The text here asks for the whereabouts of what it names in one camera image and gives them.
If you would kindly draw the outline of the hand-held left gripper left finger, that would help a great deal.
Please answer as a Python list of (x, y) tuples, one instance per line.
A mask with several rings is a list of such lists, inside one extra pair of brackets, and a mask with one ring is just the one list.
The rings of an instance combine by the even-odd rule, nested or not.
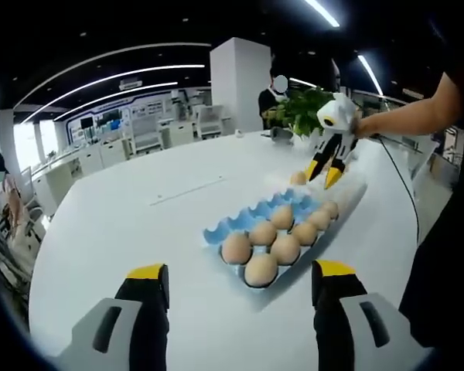
[(165, 370), (169, 271), (153, 264), (131, 271), (113, 298), (101, 299), (72, 328), (56, 357), (59, 370)]

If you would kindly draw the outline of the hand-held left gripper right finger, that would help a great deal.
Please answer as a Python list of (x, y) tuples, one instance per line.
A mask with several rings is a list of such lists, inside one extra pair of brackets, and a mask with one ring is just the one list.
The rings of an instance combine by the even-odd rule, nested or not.
[(334, 260), (312, 262), (319, 370), (427, 370), (431, 348), (411, 335), (388, 300), (369, 293), (356, 271)]

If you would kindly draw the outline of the person's right hand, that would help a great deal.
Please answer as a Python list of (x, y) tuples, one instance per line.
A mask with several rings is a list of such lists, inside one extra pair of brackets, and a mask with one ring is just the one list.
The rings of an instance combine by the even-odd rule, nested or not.
[(357, 138), (369, 138), (377, 133), (372, 117), (355, 117), (352, 120), (350, 130)]

